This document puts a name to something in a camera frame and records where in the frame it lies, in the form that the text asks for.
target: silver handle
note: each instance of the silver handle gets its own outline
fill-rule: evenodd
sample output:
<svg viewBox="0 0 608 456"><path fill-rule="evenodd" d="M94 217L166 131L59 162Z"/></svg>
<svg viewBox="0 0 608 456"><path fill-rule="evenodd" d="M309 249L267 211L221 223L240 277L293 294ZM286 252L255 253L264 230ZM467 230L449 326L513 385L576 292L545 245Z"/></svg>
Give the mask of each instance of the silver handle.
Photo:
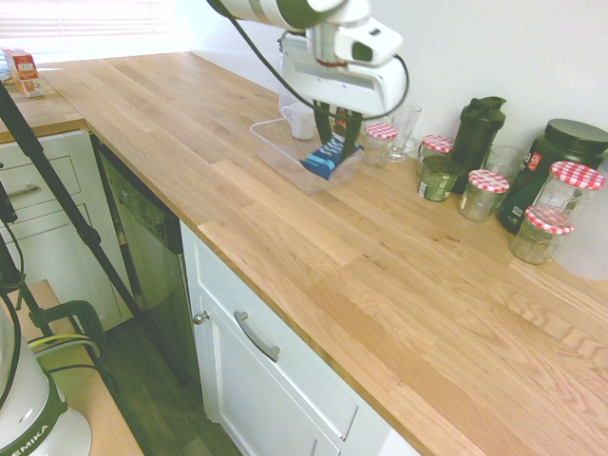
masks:
<svg viewBox="0 0 608 456"><path fill-rule="evenodd" d="M271 347L270 345L262 342L262 340L249 328L249 325L245 323L245 320L249 317L246 312L235 312L235 318L240 328L243 330L245 335L253 342L253 344L266 355L268 359L274 363L278 361L278 353L281 351L279 347Z"/></svg>
<svg viewBox="0 0 608 456"><path fill-rule="evenodd" d="M202 325L202 322L205 320L209 320L211 317L207 311L203 311L202 313L197 313L192 317L192 321L194 321L195 325Z"/></svg>
<svg viewBox="0 0 608 456"><path fill-rule="evenodd" d="M38 190L40 190L40 187L38 185L32 185L31 183L29 183L28 185L26 185L25 188L22 188L21 190L17 190L16 192L10 192L9 198L23 197L24 195L37 192Z"/></svg>

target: white cabinet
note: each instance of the white cabinet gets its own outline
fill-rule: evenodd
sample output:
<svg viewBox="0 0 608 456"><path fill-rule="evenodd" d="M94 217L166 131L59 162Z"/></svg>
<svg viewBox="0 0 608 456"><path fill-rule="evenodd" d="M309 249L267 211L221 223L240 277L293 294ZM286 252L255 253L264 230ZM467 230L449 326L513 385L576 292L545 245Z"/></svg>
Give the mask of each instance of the white cabinet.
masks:
<svg viewBox="0 0 608 456"><path fill-rule="evenodd" d="M45 154L67 191L102 238L102 247L119 275L126 271L102 181L85 131L41 138ZM0 181L18 220L11 225L24 253L26 282L47 279L61 302L88 301L105 329L130 317L130 312L111 286L102 267L81 241L59 202L19 146L0 145ZM18 265L18 255L4 227L2 238Z"/></svg>
<svg viewBox="0 0 608 456"><path fill-rule="evenodd" d="M243 454L405 454L386 445L401 437L384 419L184 224L181 233L205 412Z"/></svg>
<svg viewBox="0 0 608 456"><path fill-rule="evenodd" d="M337 456L339 451L265 368L229 316L216 306L208 324L198 326L210 348L206 369L214 372L209 412L244 454Z"/></svg>

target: drinking glass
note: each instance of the drinking glass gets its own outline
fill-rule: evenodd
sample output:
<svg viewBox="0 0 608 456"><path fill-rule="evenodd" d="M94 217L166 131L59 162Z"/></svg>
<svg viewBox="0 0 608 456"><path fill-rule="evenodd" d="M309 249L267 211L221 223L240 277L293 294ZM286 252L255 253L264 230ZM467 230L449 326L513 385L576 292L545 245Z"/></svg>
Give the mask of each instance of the drinking glass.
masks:
<svg viewBox="0 0 608 456"><path fill-rule="evenodd" d="M391 124L397 129L397 137L392 142L389 150L391 162L404 162L411 151L417 149L420 138L414 133L414 126L418 122L422 107L414 103L403 103L394 112L383 118L383 124Z"/></svg>
<svg viewBox="0 0 608 456"><path fill-rule="evenodd" d="M525 151L506 144L492 144L482 163L482 169L489 169L513 183L522 170Z"/></svg>

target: cardboard box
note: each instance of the cardboard box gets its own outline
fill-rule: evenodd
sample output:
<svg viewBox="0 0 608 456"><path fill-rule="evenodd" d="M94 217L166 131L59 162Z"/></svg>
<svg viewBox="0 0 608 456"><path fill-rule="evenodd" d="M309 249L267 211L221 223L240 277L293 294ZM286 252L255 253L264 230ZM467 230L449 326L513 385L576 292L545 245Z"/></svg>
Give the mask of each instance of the cardboard box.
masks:
<svg viewBox="0 0 608 456"><path fill-rule="evenodd" d="M45 94L42 89L38 70L31 54L22 49L2 49L9 67L10 77L15 82L17 90L25 97L41 97Z"/></svg>

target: blue sock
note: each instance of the blue sock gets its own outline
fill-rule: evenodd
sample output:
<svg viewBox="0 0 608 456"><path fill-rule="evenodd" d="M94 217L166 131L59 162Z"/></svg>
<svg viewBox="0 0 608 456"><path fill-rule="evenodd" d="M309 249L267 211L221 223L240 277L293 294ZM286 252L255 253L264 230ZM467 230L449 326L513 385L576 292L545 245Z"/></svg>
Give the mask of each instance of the blue sock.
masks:
<svg viewBox="0 0 608 456"><path fill-rule="evenodd" d="M302 166L308 169L311 173L329 180L335 168L344 160L342 158L342 148L344 146L344 138L333 136L328 142L316 149L306 159L301 160ZM359 150L361 145L354 145L354 152Z"/></svg>

